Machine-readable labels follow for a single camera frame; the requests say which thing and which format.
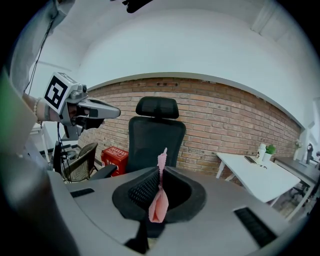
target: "black cable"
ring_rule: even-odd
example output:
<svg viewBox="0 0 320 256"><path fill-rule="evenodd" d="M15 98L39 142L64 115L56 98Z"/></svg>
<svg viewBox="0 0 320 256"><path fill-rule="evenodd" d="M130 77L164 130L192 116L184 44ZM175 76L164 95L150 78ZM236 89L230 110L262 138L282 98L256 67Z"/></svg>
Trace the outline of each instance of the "black cable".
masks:
<svg viewBox="0 0 320 256"><path fill-rule="evenodd" d="M63 168L64 168L64 173L65 173L65 176L66 176L67 181L68 181L69 183L72 183L71 169L70 169L70 165L69 165L67 153L66 153L66 151L65 151L65 149L64 149L64 144L63 144L62 141L61 141L60 132L59 132L59 126L60 126L60 123L58 122L58 123L57 123L58 142L61 142L61 145L62 145L61 148L62 148L63 152L65 153L66 163L68 164L68 168L69 168L69 179L68 179L68 174L67 174L67 172L66 172L65 162L62 161L62 163L63 163Z"/></svg>
<svg viewBox="0 0 320 256"><path fill-rule="evenodd" d="M46 30L46 32L45 32L45 34L44 34L44 39L43 39L43 42L42 42L41 47L40 47L40 51L39 51L38 58L36 59L36 61L35 61L35 63L34 63L30 80L29 80L29 82L28 82L28 84L26 85L26 88L25 88L25 90L24 90L24 91L26 91L27 88L28 88L28 86L30 85L30 89L29 89L28 95L30 94L30 91L31 91L32 83L33 83L33 81L34 81L34 77L35 77L35 73L36 73L36 68L37 68L37 65L38 65L38 61L39 61L39 58L40 58L42 49L43 49L43 47L44 47L44 45L45 45L45 42L46 42L46 40L47 40L48 34L49 34L49 32L50 32L50 29L51 29L51 27L52 27L52 25L53 25L53 23L54 23L54 21L55 21L55 19L56 19L57 16L58 16L58 14L55 15L55 16L52 18L52 20L50 21L50 24L49 24L49 26L48 26L48 29Z"/></svg>

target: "chair armrest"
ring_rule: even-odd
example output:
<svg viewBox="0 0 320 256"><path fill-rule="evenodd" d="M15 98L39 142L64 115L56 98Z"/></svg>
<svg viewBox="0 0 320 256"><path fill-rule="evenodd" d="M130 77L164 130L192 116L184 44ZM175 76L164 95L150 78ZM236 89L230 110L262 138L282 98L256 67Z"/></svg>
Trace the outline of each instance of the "chair armrest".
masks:
<svg viewBox="0 0 320 256"><path fill-rule="evenodd" d="M100 180L111 177L111 174L117 169L116 165L108 164L105 167L98 170L92 177L89 179L91 180Z"/></svg>

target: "pink cloth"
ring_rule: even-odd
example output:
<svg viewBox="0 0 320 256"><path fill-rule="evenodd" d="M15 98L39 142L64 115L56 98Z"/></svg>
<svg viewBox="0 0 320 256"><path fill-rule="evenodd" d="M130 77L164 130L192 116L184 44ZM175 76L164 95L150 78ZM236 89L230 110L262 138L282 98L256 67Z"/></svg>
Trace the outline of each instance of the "pink cloth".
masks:
<svg viewBox="0 0 320 256"><path fill-rule="evenodd" d="M164 152L158 156L157 166L159 166L159 172L160 172L159 191L158 193L156 193L155 198L153 199L153 202L149 207L149 220L155 223L161 223L164 221L167 210L168 210L168 206L169 206L168 197L162 187L163 173L166 165L166 159L167 159L167 148L165 148Z"/></svg>

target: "hand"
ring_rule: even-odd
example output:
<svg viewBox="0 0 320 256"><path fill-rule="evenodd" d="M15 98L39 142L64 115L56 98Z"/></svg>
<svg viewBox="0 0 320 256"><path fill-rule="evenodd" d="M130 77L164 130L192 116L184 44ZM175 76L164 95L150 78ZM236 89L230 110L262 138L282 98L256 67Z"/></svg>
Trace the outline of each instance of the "hand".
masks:
<svg viewBox="0 0 320 256"><path fill-rule="evenodd" d="M70 119L74 118L77 115L77 106L76 105L68 105L68 112ZM88 109L84 110L86 115L89 115L90 111ZM52 108L49 109L50 121L53 122L61 122L59 115Z"/></svg>

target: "person's arm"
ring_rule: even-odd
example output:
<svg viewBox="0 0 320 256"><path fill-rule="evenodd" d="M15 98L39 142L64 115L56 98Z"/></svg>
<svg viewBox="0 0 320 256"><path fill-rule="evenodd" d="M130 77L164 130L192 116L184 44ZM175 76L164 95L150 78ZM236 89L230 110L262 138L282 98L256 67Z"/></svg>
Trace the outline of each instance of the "person's arm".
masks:
<svg viewBox="0 0 320 256"><path fill-rule="evenodd" d="M22 95L23 100L29 106L29 108L34 111L34 107L36 104L37 99L24 93ZM50 108L43 99L41 99L36 106L36 117L38 121L53 121L53 122L60 122L60 118L58 114Z"/></svg>

